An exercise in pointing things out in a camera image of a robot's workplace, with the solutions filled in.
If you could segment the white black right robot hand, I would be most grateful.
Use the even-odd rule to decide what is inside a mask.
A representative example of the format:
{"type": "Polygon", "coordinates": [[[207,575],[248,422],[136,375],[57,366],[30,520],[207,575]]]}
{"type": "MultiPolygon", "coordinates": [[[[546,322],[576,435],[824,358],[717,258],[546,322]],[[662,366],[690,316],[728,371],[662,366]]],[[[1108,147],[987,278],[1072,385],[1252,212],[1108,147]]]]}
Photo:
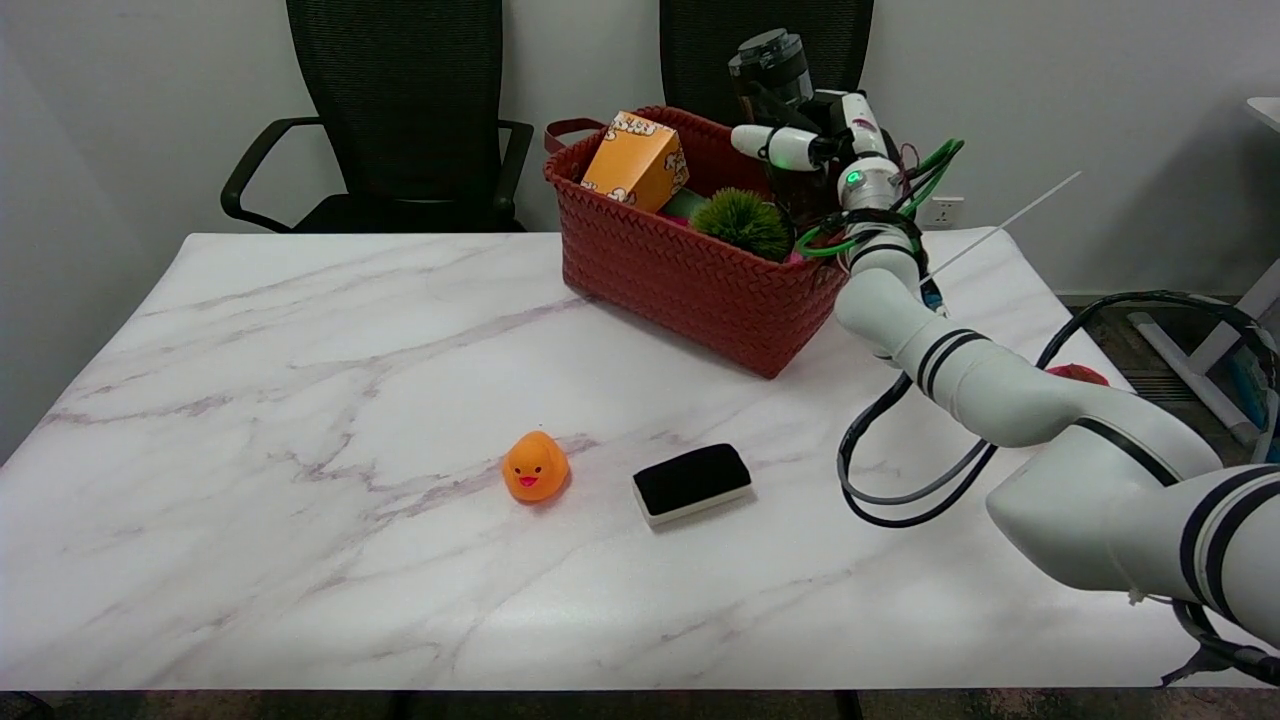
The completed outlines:
{"type": "Polygon", "coordinates": [[[742,155],[795,172],[820,170],[832,161],[851,165],[890,159],[881,124],[860,91],[822,90],[800,102],[786,102],[758,85],[751,99],[781,124],[733,127],[731,143],[742,155]]]}

